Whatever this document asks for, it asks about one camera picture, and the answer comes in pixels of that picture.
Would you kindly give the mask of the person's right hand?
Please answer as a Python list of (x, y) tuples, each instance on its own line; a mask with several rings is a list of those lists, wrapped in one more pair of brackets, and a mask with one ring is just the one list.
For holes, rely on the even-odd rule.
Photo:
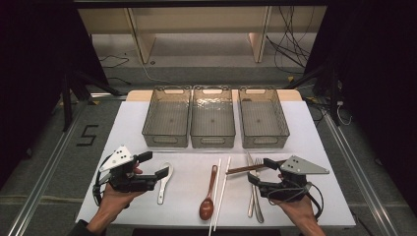
[(279, 200), (271, 200), (271, 202), (281, 207), (300, 230), (312, 231), (314, 227), (318, 226), (311, 200), (307, 196), (297, 202), (288, 203)]

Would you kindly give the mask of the aluminium floor rail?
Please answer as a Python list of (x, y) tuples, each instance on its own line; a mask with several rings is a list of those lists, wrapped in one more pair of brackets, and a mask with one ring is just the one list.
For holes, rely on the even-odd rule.
[(399, 236), (398, 231), (391, 220), (386, 207), (377, 195), (377, 192), (372, 187), (364, 169), (361, 167), (350, 143), (345, 138), (341, 129), (335, 125), (328, 114), (324, 115), (328, 128), (330, 129), (333, 138), (335, 139), (343, 158), (358, 185), (363, 198), (365, 199), (368, 208), (376, 223), (378, 224), (384, 236)]
[(67, 131), (63, 106), (55, 106), (0, 189), (0, 236), (62, 236), (73, 227), (121, 102), (75, 101)]

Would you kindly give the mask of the black metal stand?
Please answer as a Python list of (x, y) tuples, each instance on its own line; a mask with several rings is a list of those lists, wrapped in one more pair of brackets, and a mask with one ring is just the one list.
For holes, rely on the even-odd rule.
[(305, 73), (299, 80), (290, 83), (285, 89), (296, 89), (301, 85), (315, 79), (313, 94), (317, 96), (329, 96), (329, 115), (336, 126), (339, 126), (337, 115), (338, 102), (338, 69), (331, 63), (324, 63), (318, 68)]
[(93, 85), (114, 96), (126, 95), (126, 92), (122, 92), (120, 90), (112, 88), (111, 86), (106, 85), (105, 83), (100, 82), (94, 77), (81, 71), (72, 71), (65, 74), (62, 79), (61, 85), (62, 101), (64, 107), (64, 132), (66, 132), (70, 128), (73, 121), (71, 92), (75, 95), (78, 101), (90, 101), (92, 99), (92, 95), (87, 89), (87, 85)]

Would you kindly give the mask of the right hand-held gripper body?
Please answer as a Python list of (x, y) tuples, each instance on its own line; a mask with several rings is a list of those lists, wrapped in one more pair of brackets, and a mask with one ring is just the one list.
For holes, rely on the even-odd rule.
[(291, 155), (277, 169), (281, 174), (280, 183), (260, 181), (259, 191), (263, 198), (279, 201), (300, 201), (309, 193), (312, 184), (307, 181), (309, 174), (325, 175), (329, 170), (297, 155)]

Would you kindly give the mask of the brown wooden chopstick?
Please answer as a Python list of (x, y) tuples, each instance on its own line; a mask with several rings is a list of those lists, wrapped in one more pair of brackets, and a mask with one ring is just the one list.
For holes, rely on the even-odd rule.
[(241, 173), (241, 172), (246, 172), (246, 171), (252, 171), (252, 170), (258, 170), (264, 168), (263, 165), (254, 165), (254, 166), (246, 166), (246, 167), (239, 167), (239, 168), (234, 168), (234, 169), (229, 169), (226, 171), (226, 174), (236, 174), (236, 173)]
[(272, 162), (267, 161), (263, 164), (256, 164), (256, 165), (251, 165), (251, 166), (229, 169), (226, 171), (226, 173), (235, 174), (235, 173), (240, 173), (240, 172), (245, 172), (245, 171), (250, 171), (250, 170), (256, 170), (262, 167), (267, 167), (267, 168), (276, 170), (281, 164), (283, 164), (283, 161), (272, 161)]

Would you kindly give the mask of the metal fork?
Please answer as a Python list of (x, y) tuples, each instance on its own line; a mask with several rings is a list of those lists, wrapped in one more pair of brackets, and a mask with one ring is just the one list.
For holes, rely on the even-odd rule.
[(248, 216), (252, 217), (253, 215), (256, 217), (259, 223), (264, 222), (264, 216), (262, 214), (262, 210), (259, 204), (257, 188), (252, 185), (251, 198), (248, 207)]

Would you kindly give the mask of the light wooden desk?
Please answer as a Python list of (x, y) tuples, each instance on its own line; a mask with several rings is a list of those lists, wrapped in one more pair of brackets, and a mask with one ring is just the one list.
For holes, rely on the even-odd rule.
[(317, 32), (325, 6), (81, 9), (89, 34), (128, 34), (146, 63), (158, 33), (245, 33), (254, 60), (263, 59), (269, 32)]

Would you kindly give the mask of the white chopstick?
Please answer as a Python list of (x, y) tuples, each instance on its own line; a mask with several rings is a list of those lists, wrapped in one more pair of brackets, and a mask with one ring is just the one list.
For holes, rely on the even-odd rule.
[(214, 192), (213, 192), (213, 213), (212, 213), (212, 216), (211, 216), (210, 222), (209, 222), (208, 236), (211, 236), (211, 232), (212, 232), (212, 228), (213, 228), (214, 213), (215, 213), (215, 208), (216, 208), (216, 204), (217, 204), (217, 189), (218, 189), (218, 182), (219, 182), (221, 164), (222, 164), (222, 158), (220, 158), (218, 160), (218, 164), (217, 164), (217, 171), (216, 171), (216, 178), (215, 178), (215, 182), (214, 182)]
[(218, 223), (219, 216), (220, 216), (220, 213), (221, 213), (221, 207), (222, 207), (222, 202), (223, 202), (223, 198), (224, 198), (224, 192), (225, 192), (226, 183), (227, 183), (227, 179), (228, 179), (228, 174), (227, 173), (230, 169), (230, 164), (231, 164), (231, 156), (229, 155), (228, 159), (227, 159), (224, 175), (223, 175), (223, 182), (222, 182), (222, 185), (221, 185), (220, 196), (219, 196), (219, 199), (218, 199), (217, 211), (216, 211), (215, 219), (214, 219), (214, 222), (213, 222), (213, 225), (212, 225), (213, 228), (212, 228), (211, 232), (215, 232), (216, 228), (217, 228), (217, 223)]

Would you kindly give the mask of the black crossbar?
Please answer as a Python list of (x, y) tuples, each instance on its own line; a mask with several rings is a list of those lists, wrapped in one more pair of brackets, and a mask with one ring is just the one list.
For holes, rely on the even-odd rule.
[(330, 0), (72, 0), (72, 4), (82, 9), (327, 6)]

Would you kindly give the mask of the brown wooden spoon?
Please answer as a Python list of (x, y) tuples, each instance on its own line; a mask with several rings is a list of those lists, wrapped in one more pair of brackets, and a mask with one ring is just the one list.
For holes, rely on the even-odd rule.
[(200, 208), (199, 208), (199, 216), (201, 220), (209, 220), (213, 214), (214, 206), (213, 206), (213, 200), (212, 200), (212, 190), (213, 185), (216, 180), (216, 174), (217, 174), (217, 165), (214, 165), (211, 168), (210, 173), (210, 180), (208, 185), (208, 193), (205, 197), (205, 199), (201, 202)]

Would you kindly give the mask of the white table cover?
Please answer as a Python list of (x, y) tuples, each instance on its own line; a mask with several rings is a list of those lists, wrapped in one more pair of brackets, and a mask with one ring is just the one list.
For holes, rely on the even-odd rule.
[[(315, 124), (304, 101), (283, 101), (282, 108), (290, 130), (290, 136), (282, 149), (252, 149), (253, 158), (284, 160), (297, 155), (329, 171), (325, 175), (308, 175), (308, 181), (322, 192), (325, 207), (319, 217), (322, 227), (346, 228), (355, 226), (347, 202), (332, 171), (328, 156), (322, 145)], [(131, 154), (151, 149), (153, 157), (140, 166), (146, 174), (153, 174), (165, 162), (173, 166), (173, 175), (167, 183), (162, 205), (157, 203), (160, 184), (154, 191), (144, 193), (124, 209), (114, 221), (115, 224), (138, 227), (205, 228), (209, 220), (203, 221), (199, 208), (209, 189), (211, 167), (222, 159), (216, 200), (220, 199), (224, 172), (228, 158), (230, 168), (247, 165), (247, 155), (241, 145), (239, 108), (235, 102), (236, 138), (233, 148), (148, 148), (141, 133), (149, 108), (147, 101), (122, 102), (113, 123), (112, 130), (102, 152), (101, 161), (119, 146), (124, 145)], [(264, 223), (247, 215), (252, 186), (245, 172), (227, 177), (223, 192), (217, 230), (225, 228), (279, 228), (293, 226), (292, 222), (277, 206), (271, 206), (267, 199), (259, 197)]]

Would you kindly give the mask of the metal table knife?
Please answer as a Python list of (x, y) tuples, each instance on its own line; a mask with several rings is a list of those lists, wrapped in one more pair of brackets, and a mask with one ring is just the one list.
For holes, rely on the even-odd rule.
[[(247, 162), (248, 162), (248, 166), (249, 165), (255, 165), (257, 163), (256, 160), (254, 160), (254, 158), (250, 155), (250, 153), (248, 151), (246, 151), (247, 153)], [(253, 175), (257, 175), (257, 171), (253, 170), (250, 171), (250, 173), (252, 173)], [(252, 192), (251, 192), (251, 198), (250, 198), (250, 203), (249, 203), (249, 207), (248, 207), (248, 217), (252, 217), (253, 214), (255, 214), (255, 217), (257, 219), (257, 221), (259, 223), (263, 223), (264, 222), (264, 216), (260, 207), (260, 203), (259, 203), (259, 199), (258, 199), (258, 191), (257, 191), (257, 187), (255, 185), (252, 185)]]

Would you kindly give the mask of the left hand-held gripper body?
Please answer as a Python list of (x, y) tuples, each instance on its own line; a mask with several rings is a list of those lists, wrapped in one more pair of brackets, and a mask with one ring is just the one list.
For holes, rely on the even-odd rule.
[(109, 183), (115, 191), (122, 193), (152, 191), (157, 182), (156, 176), (135, 174), (134, 169), (139, 163), (135, 160), (136, 155), (125, 146), (120, 146), (107, 156), (98, 169), (98, 174), (107, 174), (98, 178), (98, 186)]

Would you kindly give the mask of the white ceramic spoon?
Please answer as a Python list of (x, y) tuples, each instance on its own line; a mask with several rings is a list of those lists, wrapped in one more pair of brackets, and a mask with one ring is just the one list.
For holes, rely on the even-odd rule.
[(173, 174), (173, 166), (172, 166), (171, 163), (164, 162), (161, 165), (161, 167), (162, 167), (162, 169), (167, 167), (168, 168), (168, 174), (160, 180), (160, 187), (159, 187), (159, 192), (158, 192), (158, 197), (157, 197), (157, 204), (158, 205), (163, 205), (165, 189), (166, 189), (167, 183), (169, 182), (169, 180), (170, 180), (170, 178)]

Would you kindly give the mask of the smoky transparent plastic bin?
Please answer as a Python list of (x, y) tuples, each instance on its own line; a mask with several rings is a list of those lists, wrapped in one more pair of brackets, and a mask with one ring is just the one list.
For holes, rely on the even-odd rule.
[(190, 135), (193, 148), (234, 147), (236, 131), (230, 87), (194, 87)]
[(275, 88), (238, 90), (243, 148), (284, 148), (290, 131)]
[(155, 87), (142, 135), (152, 148), (186, 148), (190, 118), (190, 87)]

